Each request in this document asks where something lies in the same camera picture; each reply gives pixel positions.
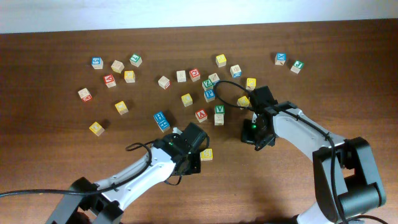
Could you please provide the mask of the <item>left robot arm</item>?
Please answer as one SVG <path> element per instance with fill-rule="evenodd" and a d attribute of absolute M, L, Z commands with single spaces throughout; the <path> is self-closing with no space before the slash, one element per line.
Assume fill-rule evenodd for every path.
<path fill-rule="evenodd" d="M 47 223 L 120 223 L 125 209 L 154 185 L 169 177 L 200 172 L 200 152 L 210 138 L 190 123 L 146 144 L 147 153 L 121 172 L 95 183 L 82 177 L 71 184 Z"/>

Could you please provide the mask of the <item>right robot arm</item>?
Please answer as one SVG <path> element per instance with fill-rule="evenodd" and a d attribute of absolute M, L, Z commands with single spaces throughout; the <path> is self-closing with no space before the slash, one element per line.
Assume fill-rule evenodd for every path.
<path fill-rule="evenodd" d="M 289 223 L 361 223 L 364 214 L 386 203 L 386 192 L 371 146 L 362 137 L 329 132 L 267 86 L 249 91 L 253 118 L 244 120 L 241 140 L 256 151 L 285 139 L 313 164 L 316 202 Z"/>

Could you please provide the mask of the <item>yellow S block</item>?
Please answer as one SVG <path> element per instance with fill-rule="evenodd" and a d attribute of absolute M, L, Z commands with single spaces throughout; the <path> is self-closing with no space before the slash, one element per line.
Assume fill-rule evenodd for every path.
<path fill-rule="evenodd" d="M 213 150 L 211 148 L 205 149 L 200 153 L 202 161 L 211 161 L 213 159 Z"/>
<path fill-rule="evenodd" d="M 242 96 L 238 98 L 237 105 L 240 107 L 240 109 L 249 107 L 250 105 L 249 98 L 247 96 Z"/>

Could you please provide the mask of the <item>green R block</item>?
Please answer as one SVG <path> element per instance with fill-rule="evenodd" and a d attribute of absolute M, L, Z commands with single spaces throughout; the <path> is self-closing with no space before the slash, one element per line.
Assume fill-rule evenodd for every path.
<path fill-rule="evenodd" d="M 174 127 L 172 132 L 175 134 L 182 134 L 182 131 L 179 130 L 177 127 Z"/>

